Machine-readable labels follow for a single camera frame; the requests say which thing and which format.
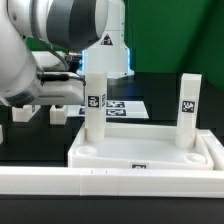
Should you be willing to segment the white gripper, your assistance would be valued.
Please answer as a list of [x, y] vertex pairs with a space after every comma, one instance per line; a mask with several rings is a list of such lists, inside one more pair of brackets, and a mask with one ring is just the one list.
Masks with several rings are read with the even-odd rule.
[[45, 72], [42, 89], [32, 105], [80, 105], [85, 98], [85, 80], [73, 72]]

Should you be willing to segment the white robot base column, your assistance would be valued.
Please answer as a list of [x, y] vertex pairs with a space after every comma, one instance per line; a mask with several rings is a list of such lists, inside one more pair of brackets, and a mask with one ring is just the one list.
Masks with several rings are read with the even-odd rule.
[[108, 19], [101, 39], [82, 52], [79, 75], [106, 71], [109, 79], [132, 76], [130, 50], [124, 41], [125, 3], [109, 0]]

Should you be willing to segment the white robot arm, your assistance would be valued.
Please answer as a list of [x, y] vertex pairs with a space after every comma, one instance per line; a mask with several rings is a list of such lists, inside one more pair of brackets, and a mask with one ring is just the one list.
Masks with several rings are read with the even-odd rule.
[[108, 0], [0, 0], [0, 105], [83, 103], [85, 81], [68, 67], [44, 71], [25, 39], [84, 50], [102, 37], [108, 8]]

